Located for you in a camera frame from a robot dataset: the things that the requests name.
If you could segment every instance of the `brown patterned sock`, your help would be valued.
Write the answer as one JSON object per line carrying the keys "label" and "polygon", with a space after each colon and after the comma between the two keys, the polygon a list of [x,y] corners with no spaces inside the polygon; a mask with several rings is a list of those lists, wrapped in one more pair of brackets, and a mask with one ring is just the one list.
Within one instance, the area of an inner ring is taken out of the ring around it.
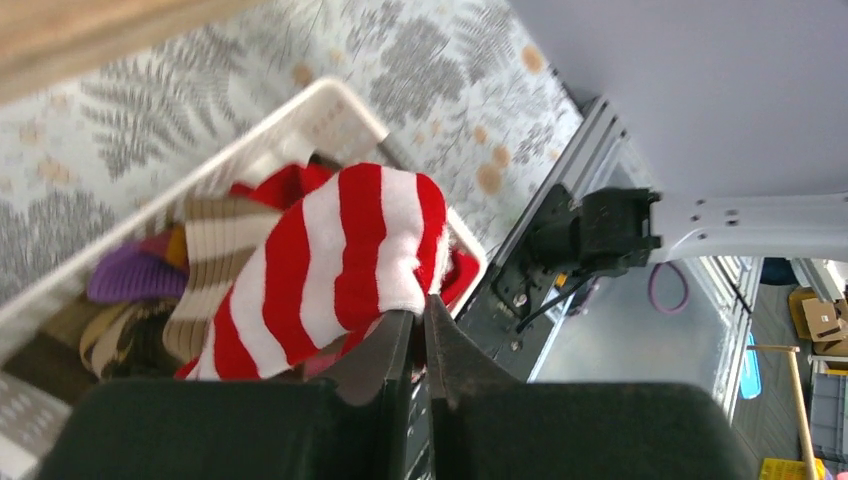
{"label": "brown patterned sock", "polygon": [[163,299],[116,306],[89,324],[80,356],[100,379],[172,376],[179,367],[162,346],[162,329],[176,306]]}

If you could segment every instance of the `floral tablecloth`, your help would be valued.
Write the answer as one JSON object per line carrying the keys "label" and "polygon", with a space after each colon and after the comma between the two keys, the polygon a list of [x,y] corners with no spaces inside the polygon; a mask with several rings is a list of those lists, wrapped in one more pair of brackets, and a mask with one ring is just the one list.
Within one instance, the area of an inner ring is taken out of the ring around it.
{"label": "floral tablecloth", "polygon": [[498,0],[277,0],[0,107],[0,302],[321,75],[494,250],[581,122]]}

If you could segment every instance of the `purple sock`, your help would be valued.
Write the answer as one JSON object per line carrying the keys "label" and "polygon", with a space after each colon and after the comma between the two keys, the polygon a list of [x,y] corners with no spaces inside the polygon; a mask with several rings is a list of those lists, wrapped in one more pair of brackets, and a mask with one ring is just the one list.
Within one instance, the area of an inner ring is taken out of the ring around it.
{"label": "purple sock", "polygon": [[120,303],[151,298],[180,298],[188,276],[139,251],[138,243],[121,246],[100,260],[88,282],[88,298]]}

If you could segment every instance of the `cardboard box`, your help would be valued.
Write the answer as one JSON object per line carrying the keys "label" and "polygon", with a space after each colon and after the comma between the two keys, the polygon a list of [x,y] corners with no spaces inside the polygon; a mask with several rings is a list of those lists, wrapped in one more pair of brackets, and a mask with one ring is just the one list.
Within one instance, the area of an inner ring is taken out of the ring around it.
{"label": "cardboard box", "polygon": [[789,314],[792,316],[792,323],[795,324],[795,331],[798,332],[798,338],[807,340],[812,340],[813,336],[810,335],[810,328],[807,327],[804,305],[801,302],[810,298],[818,298],[812,288],[798,287],[789,294]]}
{"label": "cardboard box", "polygon": [[848,303],[845,299],[826,303],[811,298],[801,303],[814,342],[833,342],[848,337],[848,322],[844,320],[848,315]]}

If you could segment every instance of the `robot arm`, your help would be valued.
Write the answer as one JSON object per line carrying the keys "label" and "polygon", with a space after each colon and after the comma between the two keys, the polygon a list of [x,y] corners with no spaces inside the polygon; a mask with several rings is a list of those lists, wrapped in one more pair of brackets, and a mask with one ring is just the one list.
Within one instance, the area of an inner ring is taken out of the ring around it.
{"label": "robot arm", "polygon": [[848,195],[697,199],[663,194],[651,205],[662,246],[652,263],[706,255],[848,261]]}
{"label": "robot arm", "polygon": [[805,276],[823,300],[836,300],[845,287],[836,262],[848,261],[848,195],[704,199],[604,188],[543,219],[527,249],[546,268],[601,276],[700,256],[824,258]]}

